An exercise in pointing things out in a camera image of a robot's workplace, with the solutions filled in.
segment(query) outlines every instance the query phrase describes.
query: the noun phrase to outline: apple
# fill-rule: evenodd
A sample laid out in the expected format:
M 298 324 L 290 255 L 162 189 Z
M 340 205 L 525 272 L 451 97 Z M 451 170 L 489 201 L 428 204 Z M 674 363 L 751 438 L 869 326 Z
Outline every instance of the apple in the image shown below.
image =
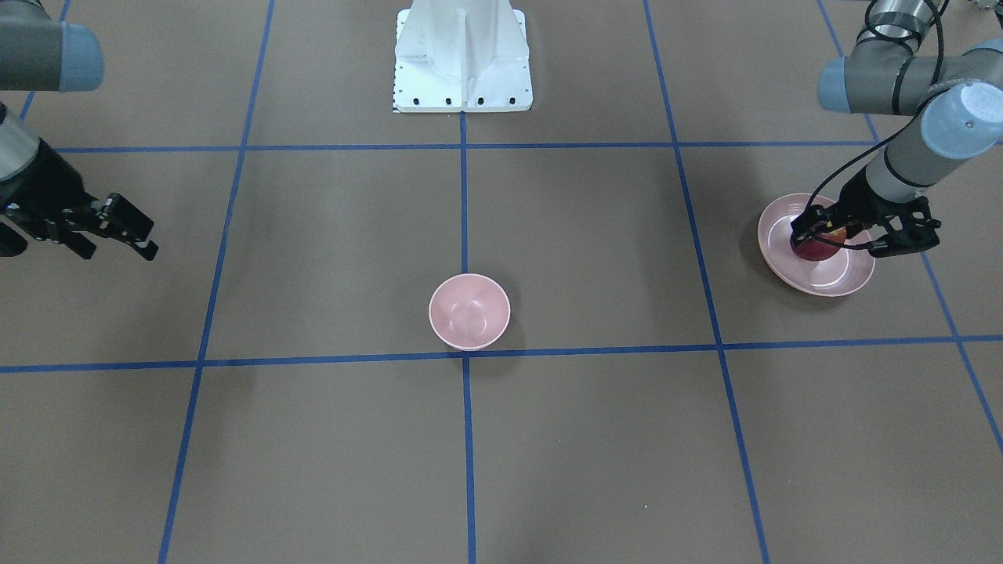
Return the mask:
M 841 227 L 830 233 L 818 233 L 817 235 L 822 239 L 842 245 L 847 241 L 847 228 Z M 840 252 L 839 247 L 826 245 L 825 243 L 815 241 L 812 238 L 804 240 L 804 242 L 800 245 L 794 245 L 794 238 L 791 237 L 790 249 L 794 252 L 794 256 L 797 258 L 815 262 L 823 261 Z

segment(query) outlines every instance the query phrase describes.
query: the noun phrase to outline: grid line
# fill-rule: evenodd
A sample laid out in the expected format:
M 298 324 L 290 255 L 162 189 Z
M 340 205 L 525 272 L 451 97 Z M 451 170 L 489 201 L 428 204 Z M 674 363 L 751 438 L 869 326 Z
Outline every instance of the grid line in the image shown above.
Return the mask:
M 862 346 L 896 346 L 962 342 L 1003 342 L 1003 335 L 951 335 L 931 337 L 886 337 L 872 339 L 829 339 L 804 341 L 751 341 L 724 342 L 724 350 L 763 350 L 798 348 L 851 348 Z M 472 352 L 432 351 L 385 354 L 331 354 L 320 356 L 273 356 L 244 358 L 213 358 L 202 362 L 204 368 L 234 366 L 284 366 L 292 364 L 349 364 L 365 362 L 401 362 L 405 360 L 443 360 L 461 358 L 508 358 L 535 356 L 595 356 L 606 354 L 675 354 L 685 352 L 710 352 L 717 350 L 717 343 L 568 347 L 568 348 L 519 348 L 491 349 Z M 198 360 L 153 360 L 126 362 L 92 362 L 78 364 L 21 364 L 0 366 L 0 374 L 30 374 L 49 372 L 86 372 L 96 370 L 134 370 L 194 368 Z
M 463 274 L 469 272 L 469 238 L 467 210 L 466 113 L 459 113 L 459 263 Z
M 21 106 L 21 121 L 28 118 L 28 111 L 31 110 L 31 103 L 35 101 L 35 91 L 31 90 L 28 92 L 27 97 L 24 98 L 24 105 Z
M 526 149 L 670 149 L 724 147 L 871 147 L 872 140 L 709 140 L 709 142 L 617 142 L 617 143 L 467 143 L 468 151 L 509 151 Z M 128 154 L 128 153 L 240 153 L 299 152 L 299 151 L 457 151 L 460 144 L 388 144 L 388 145 L 219 145 L 219 146 L 150 146 L 150 147 L 60 147 L 61 154 Z
M 463 452 L 466 458 L 466 561 L 477 564 L 476 504 L 473 481 L 473 400 L 470 393 L 470 357 L 463 355 Z
M 825 19 L 826 25 L 829 27 L 829 32 L 832 35 L 832 41 L 835 43 L 835 49 L 843 56 L 843 47 L 840 45 L 840 39 L 837 37 L 835 33 L 832 31 L 831 22 L 828 17 L 828 12 L 825 10 L 824 4 L 821 0 L 815 0 L 818 4 L 818 9 L 821 10 L 822 17 Z M 878 135 L 878 131 L 875 129 L 874 122 L 871 119 L 870 114 L 865 114 L 865 119 L 867 119 L 868 126 L 871 128 L 871 134 L 874 137 L 875 143 L 879 143 L 881 139 Z M 955 325 L 954 316 L 951 315 L 951 308 L 948 306 L 947 299 L 944 297 L 944 293 L 941 291 L 940 282 L 937 280 L 937 273 L 934 272 L 934 266 L 930 262 L 930 258 L 927 256 L 926 252 L 920 253 L 923 259 L 923 266 L 926 269 L 927 277 L 930 279 L 931 285 L 933 285 L 934 293 L 937 295 L 937 301 L 940 302 L 941 311 L 944 313 L 944 319 L 947 321 L 948 327 L 951 329 L 952 342 L 958 347 L 958 353 L 961 355 L 961 360 L 965 365 L 965 370 L 968 372 L 968 377 L 972 382 L 972 387 L 975 389 L 975 394 L 979 399 L 979 403 L 982 407 L 982 411 L 986 416 L 986 420 L 989 424 L 989 429 L 993 434 L 993 438 L 996 440 L 996 446 L 1003 455 L 1003 437 L 1000 435 L 999 426 L 996 424 L 996 417 L 993 415 L 992 407 L 986 400 L 985 393 L 982 391 L 982 384 L 979 382 L 979 376 L 975 372 L 975 368 L 972 366 L 971 360 L 968 357 L 968 351 L 965 349 L 965 340 L 961 337 L 958 332 L 958 327 Z
M 665 72 L 662 66 L 661 52 L 658 48 L 658 38 L 655 34 L 654 18 L 651 14 L 651 5 L 648 0 L 644 1 L 645 18 L 648 24 L 648 36 L 651 40 L 651 50 L 655 57 L 655 69 L 658 72 L 658 82 L 662 90 L 662 99 L 665 103 L 665 116 L 669 123 L 669 133 L 674 144 L 673 153 L 675 155 L 676 167 L 679 170 L 679 183 L 682 188 L 683 199 L 686 202 L 686 215 L 689 219 L 690 229 L 693 234 L 693 248 L 696 252 L 697 264 L 700 268 L 700 278 L 703 283 L 704 295 L 707 301 L 707 313 L 710 316 L 711 328 L 714 332 L 714 344 L 717 349 L 717 358 L 721 367 L 721 376 L 724 380 L 724 390 L 728 397 L 728 409 L 731 412 L 731 425 L 734 429 L 735 443 L 738 447 L 738 456 L 741 461 L 742 474 L 745 478 L 745 489 L 748 495 L 749 509 L 752 513 L 752 521 L 755 525 L 756 538 L 759 543 L 759 553 L 763 564 L 769 564 L 769 548 L 766 543 L 766 534 L 763 530 L 762 519 L 759 515 L 759 502 L 755 493 L 755 482 L 752 478 L 752 470 L 749 465 L 748 453 L 745 450 L 745 439 L 742 434 L 741 418 L 738 413 L 738 405 L 735 402 L 734 389 L 731 385 L 731 374 L 728 369 L 728 359 L 724 351 L 721 340 L 721 331 L 717 322 L 717 312 L 714 308 L 714 297 L 710 288 L 710 279 L 707 276 L 707 266 L 704 263 L 703 252 L 700 246 L 700 233 L 697 227 L 696 216 L 693 212 L 693 203 L 690 199 L 689 183 L 686 180 L 686 168 L 683 164 L 682 151 L 679 147 L 679 136 L 676 133 L 676 123 L 672 114 L 672 102 L 669 97 L 669 89 L 665 80 Z
M 178 464 L 175 470 L 175 480 L 171 489 L 171 498 L 168 503 L 168 515 L 163 524 L 163 537 L 160 541 L 160 550 L 157 559 L 158 564 L 166 563 L 168 552 L 171 548 L 171 535 L 174 530 L 175 516 L 178 510 L 178 500 L 181 495 L 182 479 L 185 475 L 185 463 L 188 458 L 188 448 L 192 437 L 192 425 L 195 419 L 195 410 L 199 401 L 199 389 L 202 385 L 202 374 L 206 365 L 209 338 L 213 329 L 213 316 L 216 312 L 216 299 L 220 290 L 220 279 L 223 275 L 223 265 L 227 257 L 230 224 L 233 220 L 234 206 L 237 201 L 237 193 L 241 184 L 241 175 L 244 170 L 244 160 L 247 156 L 248 139 L 251 135 L 251 122 L 254 118 L 255 102 L 258 97 L 258 87 L 261 83 L 261 73 L 265 66 L 265 55 L 268 50 L 268 36 L 272 28 L 272 16 L 274 13 L 275 0 L 269 0 L 268 11 L 265 14 L 265 25 L 264 30 L 262 31 L 261 44 L 258 48 L 258 62 L 255 67 L 254 81 L 251 84 L 251 94 L 248 96 L 247 114 L 244 118 L 244 132 L 241 137 L 241 151 L 237 157 L 233 185 L 230 189 L 230 200 L 227 204 L 227 214 L 223 222 L 223 234 L 220 237 L 220 250 L 216 259 L 216 272 L 213 275 L 213 285 L 210 290 L 209 304 L 206 307 L 206 321 L 203 326 L 202 342 L 199 346 L 199 358 L 196 360 L 195 375 L 192 378 L 192 391 L 189 396 L 188 410 L 185 415 L 185 427 L 182 431 L 182 441 L 178 452 Z

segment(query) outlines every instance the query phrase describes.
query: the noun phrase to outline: brown floor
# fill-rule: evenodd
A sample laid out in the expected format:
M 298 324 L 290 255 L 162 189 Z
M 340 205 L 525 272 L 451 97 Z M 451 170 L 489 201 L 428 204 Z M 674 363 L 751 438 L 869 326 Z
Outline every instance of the brown floor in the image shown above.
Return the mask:
M 1003 561 L 1001 149 L 852 296 L 754 240 L 904 123 L 815 100 L 866 5 L 519 1 L 532 111 L 403 115 L 406 0 L 72 0 L 105 82 L 27 121 L 161 251 L 0 262 L 0 562 Z

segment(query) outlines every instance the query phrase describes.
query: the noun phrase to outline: cable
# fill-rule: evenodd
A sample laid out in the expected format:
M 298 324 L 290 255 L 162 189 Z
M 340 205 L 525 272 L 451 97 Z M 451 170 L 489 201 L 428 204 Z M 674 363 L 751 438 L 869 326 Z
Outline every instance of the cable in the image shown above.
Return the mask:
M 934 84 L 936 84 L 937 82 L 940 81 L 941 68 L 944 65 L 944 23 L 943 23 L 943 21 L 941 21 L 941 16 L 944 15 L 944 11 L 947 10 L 947 6 L 948 6 L 948 4 L 950 2 L 951 2 L 951 0 L 944 0 L 944 4 L 938 10 L 937 4 L 935 4 L 933 2 L 933 0 L 923 0 L 923 3 L 926 4 L 928 8 L 930 8 L 931 13 L 933 14 L 933 24 L 934 24 L 934 27 L 937 30 L 937 64 L 934 66 L 933 79 L 930 81 L 930 85 L 931 86 L 933 86 Z M 868 29 L 868 31 L 870 31 L 871 33 L 874 33 L 876 37 L 879 37 L 879 38 L 881 38 L 883 40 L 890 41 L 892 43 L 897 43 L 897 44 L 900 44 L 900 45 L 905 44 L 905 42 L 908 41 L 909 39 L 912 39 L 912 38 L 917 37 L 919 35 L 916 32 L 912 32 L 906 38 L 897 38 L 897 37 L 891 37 L 889 35 L 885 35 L 884 33 L 878 31 L 877 26 L 874 26 L 874 25 L 871 24 L 871 12 L 872 12 L 872 10 L 874 10 L 875 4 L 877 4 L 877 3 L 878 3 L 878 0 L 871 0 L 871 3 L 868 4 L 868 9 L 864 12 L 864 25 Z M 1003 15 L 1000 15 L 1000 25 L 1003 26 Z M 872 153 L 874 153 L 874 152 L 878 151 L 879 149 L 885 147 L 886 145 L 892 143 L 892 140 L 895 137 L 899 136 L 900 133 L 902 133 L 903 131 L 906 130 L 906 127 L 909 127 L 910 125 L 912 125 L 913 121 L 916 121 L 916 119 L 919 118 L 920 114 L 923 113 L 923 110 L 926 108 L 927 104 L 930 103 L 930 101 L 933 100 L 934 97 L 935 96 L 930 96 L 926 100 L 924 100 L 923 103 L 921 103 L 920 106 L 916 109 L 916 113 L 913 115 L 913 118 L 910 119 L 909 122 L 906 123 L 906 125 L 904 127 L 902 127 L 901 129 L 899 129 L 898 131 L 896 131 L 895 133 L 893 133 L 891 136 L 889 136 L 885 140 L 879 143 L 878 145 L 872 147 L 871 149 L 868 149 L 864 153 L 862 153 L 862 154 L 858 155 L 857 157 L 853 158 L 846 165 L 844 165 L 844 166 L 840 167 L 839 169 L 837 169 L 837 171 L 834 173 L 832 173 L 831 175 L 829 175 L 828 178 L 826 178 L 825 180 L 821 181 L 821 184 L 818 185 L 818 188 L 814 189 L 814 192 L 811 193 L 811 197 L 808 198 L 808 203 L 804 206 L 804 209 L 807 210 L 808 208 L 811 207 L 811 204 L 814 202 L 815 197 L 818 196 L 818 193 L 821 192 L 822 189 L 825 188 L 828 185 L 828 183 L 832 182 L 832 180 L 835 179 L 835 177 L 842 175 L 844 172 L 847 171 L 847 169 L 853 167 L 854 165 L 856 165 L 857 163 L 859 163 L 865 157 L 871 155 Z M 824 243 L 826 245 L 829 245 L 829 246 L 832 246 L 832 247 L 840 247 L 840 248 L 843 248 L 843 249 L 850 249 L 852 251 L 862 251 L 862 250 L 866 250 L 868 248 L 868 244 L 866 244 L 866 243 L 865 244 L 861 244 L 861 245 L 844 245 L 842 243 L 837 243 L 835 241 L 829 241 L 828 239 L 822 239 L 816 233 L 809 233 L 808 236 L 811 239 L 814 239 L 815 241 L 819 241 L 819 242 Z
M 944 0 L 944 4 L 939 9 L 937 8 L 937 4 L 934 3 L 934 0 L 923 0 L 923 3 L 926 4 L 927 8 L 930 9 L 930 13 L 933 14 L 931 19 L 933 20 L 932 23 L 937 31 L 937 64 L 934 66 L 934 75 L 930 80 L 930 85 L 932 86 L 940 81 L 941 68 L 944 66 L 944 23 L 942 21 L 942 17 L 944 12 L 947 10 L 948 4 L 951 3 L 951 0 Z M 875 37 L 878 37 L 883 41 L 895 43 L 896 45 L 902 45 L 912 52 L 913 49 L 907 44 L 907 42 L 916 39 L 917 43 L 920 43 L 923 41 L 923 36 L 916 31 L 911 31 L 906 37 L 892 37 L 891 35 L 886 35 L 881 31 L 878 31 L 878 26 L 871 23 L 871 14 L 877 4 L 878 0 L 871 0 L 867 9 L 864 11 L 864 27 L 873 33 Z

